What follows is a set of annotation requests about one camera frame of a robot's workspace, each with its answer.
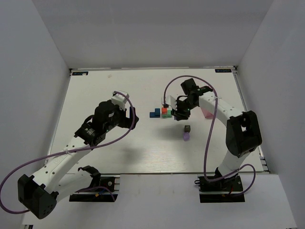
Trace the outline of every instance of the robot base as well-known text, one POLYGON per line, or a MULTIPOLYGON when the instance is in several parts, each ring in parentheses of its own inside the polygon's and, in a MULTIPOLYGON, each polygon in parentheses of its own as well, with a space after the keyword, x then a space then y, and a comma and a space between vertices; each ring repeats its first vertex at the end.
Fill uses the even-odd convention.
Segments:
MULTIPOLYGON (((115 199, 118 197, 118 191, 115 190, 116 177, 100 177, 99 186, 108 188, 115 199)), ((104 191, 103 188, 97 188, 91 191, 74 193, 70 195, 69 202, 114 202, 108 192, 96 196, 95 194, 104 191)))
POLYGON ((217 182, 208 182, 204 177, 198 177, 195 184, 199 185, 200 203, 238 203, 244 202, 244 195, 236 196, 236 193, 242 192, 243 185, 239 176, 230 181, 225 187, 220 187, 217 182))

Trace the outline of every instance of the blue block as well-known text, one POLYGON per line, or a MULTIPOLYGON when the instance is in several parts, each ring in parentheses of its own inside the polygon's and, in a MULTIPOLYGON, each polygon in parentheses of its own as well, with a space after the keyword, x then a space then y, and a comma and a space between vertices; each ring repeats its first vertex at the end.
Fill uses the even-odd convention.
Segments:
POLYGON ((160 108, 155 108, 154 114, 155 114, 156 116, 159 116, 159 117, 160 117, 160 113, 161 113, 160 108))
POLYGON ((155 114, 154 114, 154 112, 149 112, 149 117, 150 118, 159 118, 158 116, 156 116, 155 114))

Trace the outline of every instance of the pink object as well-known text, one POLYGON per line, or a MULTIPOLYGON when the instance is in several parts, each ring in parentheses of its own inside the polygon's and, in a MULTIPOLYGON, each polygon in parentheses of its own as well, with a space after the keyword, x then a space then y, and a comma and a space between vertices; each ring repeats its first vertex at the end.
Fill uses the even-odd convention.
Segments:
POLYGON ((205 110, 204 108, 201 108, 202 113, 204 115, 205 118, 213 118, 213 114, 210 113, 209 111, 205 110))

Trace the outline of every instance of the white wall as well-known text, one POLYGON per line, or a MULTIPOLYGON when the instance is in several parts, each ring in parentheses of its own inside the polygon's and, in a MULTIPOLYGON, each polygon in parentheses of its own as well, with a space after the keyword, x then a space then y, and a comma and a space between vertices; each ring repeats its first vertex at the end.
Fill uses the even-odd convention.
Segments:
POLYGON ((241 61, 272 0, 33 0, 69 68, 241 61))
POLYGON ((239 82, 257 112, 262 149, 305 228, 305 2, 275 0, 243 57, 239 82))
MULTIPOLYGON (((45 155, 59 114, 69 70, 30 0, 0 1, 0 180, 18 165, 45 155)), ((1 194, 12 210, 24 210, 17 199, 17 179, 1 194)), ((0 209, 0 228, 19 228, 21 215, 0 209)))

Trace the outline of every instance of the cable tie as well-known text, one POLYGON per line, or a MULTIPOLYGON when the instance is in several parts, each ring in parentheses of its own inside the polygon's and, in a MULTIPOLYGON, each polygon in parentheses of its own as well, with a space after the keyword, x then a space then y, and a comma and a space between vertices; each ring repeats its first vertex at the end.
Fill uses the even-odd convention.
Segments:
POLYGON ((78 164, 78 163, 79 163, 78 161, 76 161, 76 160, 74 159, 74 157, 73 157, 72 153, 71 153, 71 152, 69 152, 69 150, 68 150, 68 149, 66 149, 66 154, 70 155, 70 156, 73 158, 73 160, 75 161, 75 164, 78 164))
POLYGON ((217 97, 217 96, 214 95, 213 102, 214 102, 216 99, 222 99, 222 97, 217 97))

